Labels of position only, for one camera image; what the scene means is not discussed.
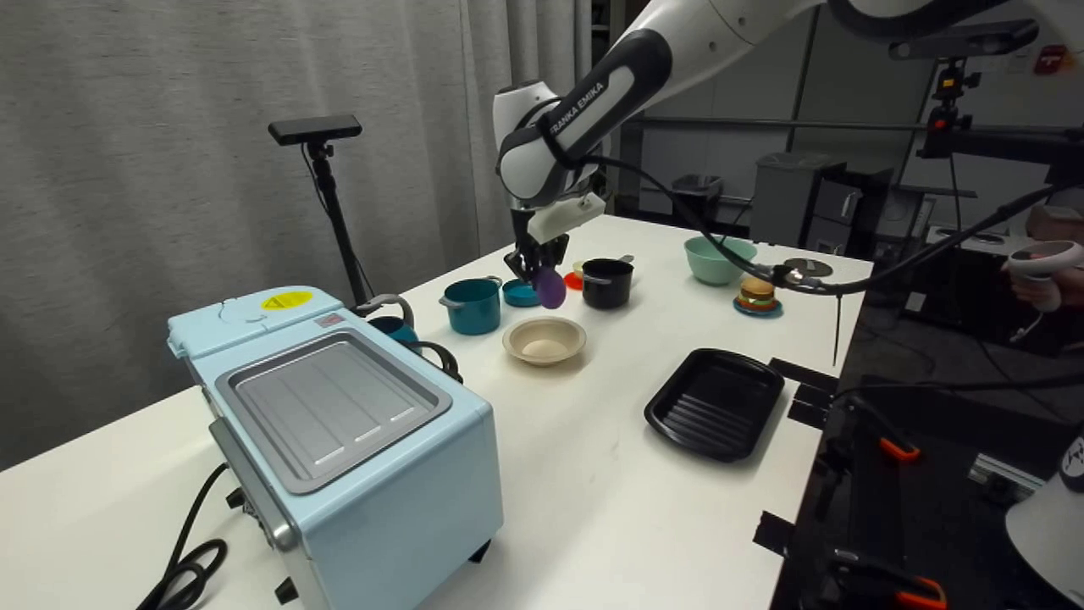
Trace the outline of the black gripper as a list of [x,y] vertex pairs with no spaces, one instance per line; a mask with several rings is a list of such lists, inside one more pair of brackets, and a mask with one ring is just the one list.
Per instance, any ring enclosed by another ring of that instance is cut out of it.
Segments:
[[535,277],[543,268],[556,268],[567,257],[568,238],[560,234],[551,242],[535,242],[527,234],[527,211],[516,211],[512,214],[512,250],[505,256],[505,266],[517,276],[517,277]]

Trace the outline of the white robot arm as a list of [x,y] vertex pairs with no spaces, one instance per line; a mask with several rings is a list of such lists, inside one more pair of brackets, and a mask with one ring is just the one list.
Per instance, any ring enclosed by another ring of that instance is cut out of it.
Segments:
[[524,283],[556,276],[568,234],[601,214],[587,170],[615,125],[740,64],[815,6],[902,55],[1005,55],[1040,32],[1068,51],[1084,43],[1084,0],[646,0],[568,91],[527,83],[495,94],[495,172],[516,229],[508,268]]

